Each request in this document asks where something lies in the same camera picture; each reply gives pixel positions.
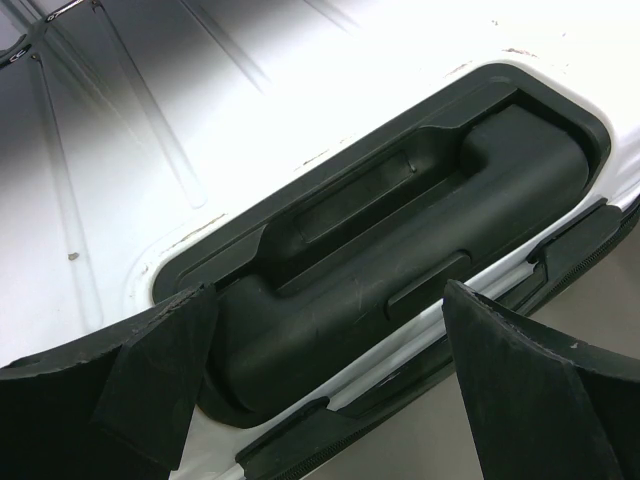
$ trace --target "suitcase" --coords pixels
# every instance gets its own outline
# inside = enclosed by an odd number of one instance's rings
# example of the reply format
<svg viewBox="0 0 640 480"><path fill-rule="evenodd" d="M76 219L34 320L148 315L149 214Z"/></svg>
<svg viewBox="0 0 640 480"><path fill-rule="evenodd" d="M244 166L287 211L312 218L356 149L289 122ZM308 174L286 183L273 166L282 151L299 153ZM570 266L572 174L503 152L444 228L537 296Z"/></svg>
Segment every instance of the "suitcase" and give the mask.
<svg viewBox="0 0 640 480"><path fill-rule="evenodd" d="M527 315L637 223L612 7L50 7L2 2L3 478L302 478L453 372L448 280Z"/></svg>

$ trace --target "black handle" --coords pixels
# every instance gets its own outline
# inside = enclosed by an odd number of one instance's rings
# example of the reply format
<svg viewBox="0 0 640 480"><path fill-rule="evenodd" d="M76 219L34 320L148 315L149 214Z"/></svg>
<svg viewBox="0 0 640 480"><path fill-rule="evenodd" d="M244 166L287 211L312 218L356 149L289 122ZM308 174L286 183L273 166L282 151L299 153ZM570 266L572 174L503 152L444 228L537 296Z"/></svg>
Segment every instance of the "black handle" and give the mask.
<svg viewBox="0 0 640 480"><path fill-rule="evenodd" d="M438 143L433 130L264 231L254 270L221 295L225 327L209 363L244 408L293 403L439 299L448 278L469 277L557 218L589 176L569 135L517 105L457 145L464 128L442 129ZM421 135L431 143L416 146Z"/></svg>

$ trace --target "black trim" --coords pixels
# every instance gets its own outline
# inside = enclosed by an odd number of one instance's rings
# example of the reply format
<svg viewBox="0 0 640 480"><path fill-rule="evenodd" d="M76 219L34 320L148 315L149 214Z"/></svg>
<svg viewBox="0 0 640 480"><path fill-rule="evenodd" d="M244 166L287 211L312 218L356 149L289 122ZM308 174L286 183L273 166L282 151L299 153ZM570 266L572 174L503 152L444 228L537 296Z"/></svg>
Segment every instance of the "black trim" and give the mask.
<svg viewBox="0 0 640 480"><path fill-rule="evenodd" d="M0 478L167 479L216 325L215 288L0 369Z"/></svg>
<svg viewBox="0 0 640 480"><path fill-rule="evenodd" d="M640 479L640 361L459 282L443 310L486 480Z"/></svg>
<svg viewBox="0 0 640 480"><path fill-rule="evenodd" d="M0 70L28 57L27 52L42 40L51 22L83 3L84 0L73 0L29 25L27 33L23 34L16 43L6 50L0 50Z"/></svg>
<svg viewBox="0 0 640 480"><path fill-rule="evenodd" d="M593 268L638 224L640 197L624 212L598 203L540 244L529 257L534 273L497 301L522 315L531 315Z"/></svg>
<svg viewBox="0 0 640 480"><path fill-rule="evenodd" d="M442 339L338 410L310 402L236 456L247 480L297 480L398 413L453 373Z"/></svg>
<svg viewBox="0 0 640 480"><path fill-rule="evenodd" d="M158 273L153 286L153 298L161 301L179 291L181 280L189 272L259 231L275 216L335 183L340 176L369 160L372 153L393 143L417 124L438 116L445 107L469 96L487 82L512 85L520 92L518 98L529 110L539 112L545 120L569 131L591 164L589 182L584 189L586 194L611 150L611 140L605 126L595 116L519 68L490 64L478 68L386 123L170 260ZM209 280L218 281L220 277L213 275Z"/></svg>

